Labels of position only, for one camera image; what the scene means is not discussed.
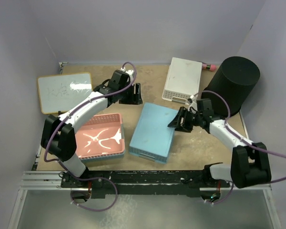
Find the pink marker pen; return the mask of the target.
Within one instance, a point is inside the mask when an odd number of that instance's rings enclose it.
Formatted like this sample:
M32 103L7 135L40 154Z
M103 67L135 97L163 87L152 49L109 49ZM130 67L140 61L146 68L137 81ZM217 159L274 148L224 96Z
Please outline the pink marker pen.
M214 64L207 64L207 63L202 63L202 69L206 71L211 71L214 72L216 70L216 65Z

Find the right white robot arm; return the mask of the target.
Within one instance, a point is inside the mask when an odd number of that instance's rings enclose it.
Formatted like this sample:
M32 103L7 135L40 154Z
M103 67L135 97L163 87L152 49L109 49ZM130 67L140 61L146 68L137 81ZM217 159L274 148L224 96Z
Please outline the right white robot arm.
M237 188L269 183L272 179L266 146L237 137L233 128L212 108L210 99L197 100L197 109L181 107L168 124L175 131L189 133L199 126L216 137L232 152L231 164L215 163L203 169L203 183L213 187L219 180L232 182Z

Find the large black plastic bin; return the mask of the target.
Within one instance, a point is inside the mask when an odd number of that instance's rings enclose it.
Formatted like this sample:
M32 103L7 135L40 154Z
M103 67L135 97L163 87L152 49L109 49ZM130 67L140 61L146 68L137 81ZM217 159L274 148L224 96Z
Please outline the large black plastic bin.
M225 59L208 86L204 89L201 98L208 98L217 115L228 116L237 114L255 87L260 78L260 70L251 60L232 56Z

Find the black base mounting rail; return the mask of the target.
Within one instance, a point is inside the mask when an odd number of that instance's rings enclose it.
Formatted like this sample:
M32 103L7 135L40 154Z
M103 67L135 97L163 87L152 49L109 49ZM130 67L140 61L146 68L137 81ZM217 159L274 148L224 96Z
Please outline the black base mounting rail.
M82 179L61 172L61 187L79 192L86 189L91 198L106 195L184 195L199 197L200 189L230 187L224 180L211 178L209 166L203 170L94 170Z

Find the small whiteboard yellow frame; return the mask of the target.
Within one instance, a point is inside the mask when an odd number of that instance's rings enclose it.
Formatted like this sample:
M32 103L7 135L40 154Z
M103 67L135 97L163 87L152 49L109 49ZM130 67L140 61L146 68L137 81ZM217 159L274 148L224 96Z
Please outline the small whiteboard yellow frame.
M67 112L91 94L92 76L88 72L41 76L37 87L43 114Z

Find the blue perforated basket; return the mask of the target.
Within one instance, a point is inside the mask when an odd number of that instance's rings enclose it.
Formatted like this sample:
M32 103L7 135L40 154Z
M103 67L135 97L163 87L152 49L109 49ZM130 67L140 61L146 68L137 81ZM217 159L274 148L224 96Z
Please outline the blue perforated basket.
M145 103L129 144L134 156L166 164L174 138L174 128L168 127L178 111Z

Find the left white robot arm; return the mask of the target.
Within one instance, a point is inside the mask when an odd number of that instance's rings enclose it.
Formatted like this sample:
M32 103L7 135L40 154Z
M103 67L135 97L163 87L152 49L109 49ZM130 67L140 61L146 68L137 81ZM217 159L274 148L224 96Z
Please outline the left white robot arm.
M58 117L50 115L46 118L41 147L73 174L71 180L76 186L83 187L89 180L87 166L76 155L76 132L93 116L116 102L142 104L140 84L135 83L136 75L135 69L116 70L77 106Z

